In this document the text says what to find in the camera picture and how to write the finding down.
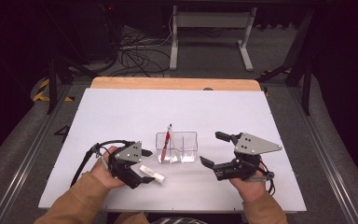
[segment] person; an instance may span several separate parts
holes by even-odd
[[[113,153],[116,149],[116,147],[110,147],[108,151]],[[103,156],[107,161],[108,153],[105,152]],[[265,182],[242,181],[238,178],[229,181],[238,190],[243,200],[244,214],[250,224],[287,223],[285,213],[266,191]],[[109,190],[123,186],[125,184],[113,178],[101,160],[97,160],[92,169],[83,174],[54,202],[46,214],[34,223],[92,223]],[[122,213],[115,221],[115,224],[129,223],[149,224],[149,221],[143,212]]]

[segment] clear plastic container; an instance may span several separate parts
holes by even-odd
[[[194,162],[197,157],[197,133],[173,132],[173,137],[166,142],[167,133],[156,134],[156,150],[158,162]]]

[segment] white table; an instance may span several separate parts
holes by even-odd
[[[49,177],[39,203],[50,208],[69,189],[76,169],[95,143],[114,139],[142,141],[155,150],[156,133],[197,132],[199,152],[216,164],[234,158],[233,145],[214,137],[214,132],[251,133],[283,146],[262,155],[275,173],[274,198],[286,212],[306,211],[301,192],[284,150],[269,105],[262,91],[187,91],[87,89],[71,130]],[[88,171],[95,158],[84,168]],[[143,158],[143,165],[167,176],[161,186],[153,181],[136,189],[111,190],[103,203],[106,211],[167,213],[239,213],[241,198],[227,180],[217,181],[212,170],[197,157],[194,163],[158,163],[156,153]],[[142,175],[138,169],[132,169]]]

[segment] red pen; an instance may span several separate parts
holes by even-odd
[[[170,141],[170,128],[171,127],[172,127],[172,124],[170,124],[170,126],[168,126],[168,131],[167,131],[167,134],[165,135],[164,148],[162,149],[162,152],[161,152],[161,163],[164,162],[165,155],[167,154],[167,145]]]

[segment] brown sleeve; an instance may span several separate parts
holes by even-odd
[[[35,223],[92,223],[108,192],[94,175],[85,173]]]
[[[243,211],[249,224],[287,223],[286,214],[268,192],[251,203],[243,203]]]

